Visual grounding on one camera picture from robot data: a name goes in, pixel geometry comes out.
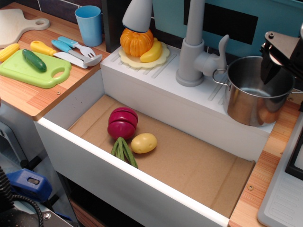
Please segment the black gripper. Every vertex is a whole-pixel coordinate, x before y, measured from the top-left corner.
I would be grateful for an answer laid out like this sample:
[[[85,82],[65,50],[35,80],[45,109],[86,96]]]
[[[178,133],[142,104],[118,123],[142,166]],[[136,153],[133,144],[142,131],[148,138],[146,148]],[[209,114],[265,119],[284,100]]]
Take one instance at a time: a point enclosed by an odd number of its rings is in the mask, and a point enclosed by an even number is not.
[[[281,68],[296,78],[303,77],[303,32],[298,37],[266,32],[262,53],[261,80],[267,84]]]

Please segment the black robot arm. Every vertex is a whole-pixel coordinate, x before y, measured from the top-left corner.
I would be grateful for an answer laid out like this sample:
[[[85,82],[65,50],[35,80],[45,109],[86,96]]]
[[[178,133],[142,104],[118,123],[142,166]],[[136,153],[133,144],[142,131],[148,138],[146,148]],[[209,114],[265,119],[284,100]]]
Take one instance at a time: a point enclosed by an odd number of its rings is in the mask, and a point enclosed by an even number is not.
[[[267,84],[281,68],[294,77],[303,79],[303,28],[298,37],[269,31],[265,33],[262,53],[261,80]]]

